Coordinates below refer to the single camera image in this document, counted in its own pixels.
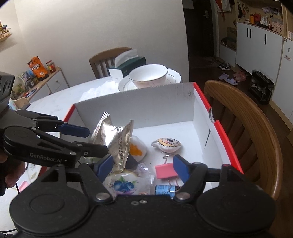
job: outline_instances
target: white cabinet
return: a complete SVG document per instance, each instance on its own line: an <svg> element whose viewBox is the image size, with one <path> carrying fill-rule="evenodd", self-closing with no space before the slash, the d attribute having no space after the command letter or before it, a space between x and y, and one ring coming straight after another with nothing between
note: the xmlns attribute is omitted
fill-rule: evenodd
<svg viewBox="0 0 293 238"><path fill-rule="evenodd" d="M249 24L237 23L236 64L250 74L262 72L276 82L283 37Z"/></svg>
<svg viewBox="0 0 293 238"><path fill-rule="evenodd" d="M67 82L63 77L61 70L59 70L54 75L50 75L50 78L45 80L47 80L47 82L41 86L41 88L36 92L36 94L33 95L31 99L29 99L30 103L68 88Z"/></svg>
<svg viewBox="0 0 293 238"><path fill-rule="evenodd" d="M236 52L224 45L220 45L220 58L235 67Z"/></svg>
<svg viewBox="0 0 293 238"><path fill-rule="evenodd" d="M64 82L60 85L60 87L56 89L55 93L56 93L56 92L59 92L59 91L61 91L61 90L63 90L63 89L67 89L67 88L68 88L68 86L67 86L66 82L64 81Z"/></svg>
<svg viewBox="0 0 293 238"><path fill-rule="evenodd" d="M57 89L62 85L66 85L65 79L62 75L62 72L59 71L58 73L56 73L48 82L47 85L49 87L49 89L51 90L52 93L57 92Z"/></svg>
<svg viewBox="0 0 293 238"><path fill-rule="evenodd" d="M248 25L237 22L236 64L251 73L251 67L249 65L249 31Z"/></svg>
<svg viewBox="0 0 293 238"><path fill-rule="evenodd" d="M280 72L272 100L293 123L293 117L290 117L293 111L293 42L288 39L284 39Z"/></svg>
<svg viewBox="0 0 293 238"><path fill-rule="evenodd" d="M41 98L44 98L45 96L48 96L51 94L50 89L48 88L47 84L44 84L43 87L41 87L36 94L30 99L30 103L37 101Z"/></svg>

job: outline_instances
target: doorway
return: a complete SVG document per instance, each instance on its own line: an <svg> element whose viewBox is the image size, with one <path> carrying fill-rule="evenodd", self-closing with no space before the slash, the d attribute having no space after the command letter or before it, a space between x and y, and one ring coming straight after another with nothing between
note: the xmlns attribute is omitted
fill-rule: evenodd
<svg viewBox="0 0 293 238"><path fill-rule="evenodd" d="M193 69L217 67L214 59L212 7L209 0L182 0L190 75Z"/></svg>

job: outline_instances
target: cable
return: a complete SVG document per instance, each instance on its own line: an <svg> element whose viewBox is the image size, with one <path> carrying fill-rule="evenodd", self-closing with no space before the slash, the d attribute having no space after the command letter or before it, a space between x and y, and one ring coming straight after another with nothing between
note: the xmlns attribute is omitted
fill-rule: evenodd
<svg viewBox="0 0 293 238"><path fill-rule="evenodd" d="M0 232L1 232L1 233L8 233L8 232L13 232L13 231L16 231L16 229L9 230L9 231L0 231Z"/></svg>
<svg viewBox="0 0 293 238"><path fill-rule="evenodd" d="M17 183L15 184L18 194L20 193Z"/></svg>

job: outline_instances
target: foil snack bag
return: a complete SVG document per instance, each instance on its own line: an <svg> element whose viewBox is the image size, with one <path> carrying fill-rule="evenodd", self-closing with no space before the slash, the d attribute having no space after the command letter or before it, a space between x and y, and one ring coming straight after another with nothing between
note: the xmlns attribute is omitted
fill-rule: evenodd
<svg viewBox="0 0 293 238"><path fill-rule="evenodd" d="M120 173L125 168L130 150L133 123L134 121L130 120L126 126L113 126L109 113L105 112L89 141L108 147L109 154L113 156L113 172L115 173Z"/></svg>

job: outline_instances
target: screw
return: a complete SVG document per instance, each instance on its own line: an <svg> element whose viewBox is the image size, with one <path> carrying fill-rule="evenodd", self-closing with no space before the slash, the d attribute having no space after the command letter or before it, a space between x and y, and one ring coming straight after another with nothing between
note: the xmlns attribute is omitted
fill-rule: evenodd
<svg viewBox="0 0 293 238"><path fill-rule="evenodd" d="M110 197L108 193L98 193L96 194L96 199L98 200L107 200Z"/></svg>
<svg viewBox="0 0 293 238"><path fill-rule="evenodd" d="M146 204L147 203L147 200L140 200L139 203Z"/></svg>
<svg viewBox="0 0 293 238"><path fill-rule="evenodd" d="M180 200L186 200L186 199L190 198L190 194L186 193L186 192L181 192L181 193L176 194L176 197Z"/></svg>
<svg viewBox="0 0 293 238"><path fill-rule="evenodd" d="M134 205L134 206L137 206L137 205L139 205L139 202L138 201L132 201L130 204Z"/></svg>

